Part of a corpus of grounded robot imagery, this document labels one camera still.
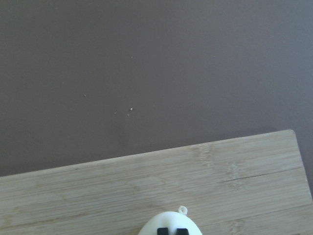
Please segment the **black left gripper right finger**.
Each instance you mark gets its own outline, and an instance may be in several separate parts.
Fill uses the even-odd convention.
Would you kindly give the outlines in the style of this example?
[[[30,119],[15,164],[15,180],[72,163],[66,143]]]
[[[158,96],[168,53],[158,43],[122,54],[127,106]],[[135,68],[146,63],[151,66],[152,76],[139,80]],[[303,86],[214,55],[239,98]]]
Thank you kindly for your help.
[[[189,235],[187,228],[177,228],[176,235]]]

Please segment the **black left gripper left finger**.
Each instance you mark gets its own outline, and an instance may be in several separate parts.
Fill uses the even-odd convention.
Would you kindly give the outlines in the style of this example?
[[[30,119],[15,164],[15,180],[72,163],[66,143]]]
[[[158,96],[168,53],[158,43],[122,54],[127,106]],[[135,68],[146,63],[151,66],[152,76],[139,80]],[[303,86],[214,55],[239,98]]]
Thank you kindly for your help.
[[[158,228],[157,235],[169,235],[168,228]]]

